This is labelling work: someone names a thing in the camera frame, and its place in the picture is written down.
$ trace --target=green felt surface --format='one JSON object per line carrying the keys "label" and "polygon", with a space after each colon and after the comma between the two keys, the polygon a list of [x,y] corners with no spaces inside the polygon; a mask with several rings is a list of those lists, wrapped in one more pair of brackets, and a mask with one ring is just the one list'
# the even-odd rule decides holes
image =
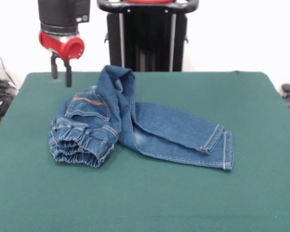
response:
{"label": "green felt surface", "polygon": [[30,74],[0,126],[0,232],[290,231],[290,110],[257,72],[137,73],[137,100],[233,133],[234,168],[188,166],[117,145],[99,169],[54,162],[59,104],[98,73]]}

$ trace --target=back pocket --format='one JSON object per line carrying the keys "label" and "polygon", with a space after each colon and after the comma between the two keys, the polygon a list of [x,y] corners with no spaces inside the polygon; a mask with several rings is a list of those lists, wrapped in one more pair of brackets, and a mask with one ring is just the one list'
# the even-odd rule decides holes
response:
{"label": "back pocket", "polygon": [[97,116],[104,121],[110,120],[110,110],[105,101],[96,94],[94,90],[77,93],[67,111],[65,116],[72,118],[73,116]]}

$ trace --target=blue denim jeans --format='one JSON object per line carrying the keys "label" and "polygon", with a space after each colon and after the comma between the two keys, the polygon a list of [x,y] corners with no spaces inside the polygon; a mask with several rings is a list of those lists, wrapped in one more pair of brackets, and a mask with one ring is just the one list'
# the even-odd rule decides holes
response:
{"label": "blue denim jeans", "polygon": [[133,72],[106,66],[96,86],[61,104],[49,133],[55,161],[100,167],[119,142],[157,159],[232,169],[232,134],[224,126],[134,99]]}

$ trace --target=jeans seam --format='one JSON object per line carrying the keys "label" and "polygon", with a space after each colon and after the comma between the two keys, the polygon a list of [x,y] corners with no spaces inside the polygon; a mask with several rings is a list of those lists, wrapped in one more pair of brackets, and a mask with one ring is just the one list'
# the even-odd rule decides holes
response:
{"label": "jeans seam", "polygon": [[109,132],[111,132],[116,137],[116,140],[118,140],[118,137],[119,137],[118,136],[118,133],[113,128],[111,128],[111,127],[109,127],[107,125],[103,126],[103,128],[105,128],[106,130],[108,130]]}
{"label": "jeans seam", "polygon": [[223,133],[223,137],[224,137],[223,170],[226,170],[226,147],[227,147],[227,136],[226,136],[226,132]]}
{"label": "jeans seam", "polygon": [[202,150],[203,147],[206,147],[206,146],[209,144],[209,142],[210,142],[211,139],[214,137],[214,134],[216,133],[216,131],[217,131],[217,129],[218,129],[219,126],[220,126],[219,124],[216,125],[216,127],[215,127],[215,129],[214,129],[212,135],[209,137],[209,139],[207,140],[207,142],[206,142],[203,146],[200,147],[200,150]]}

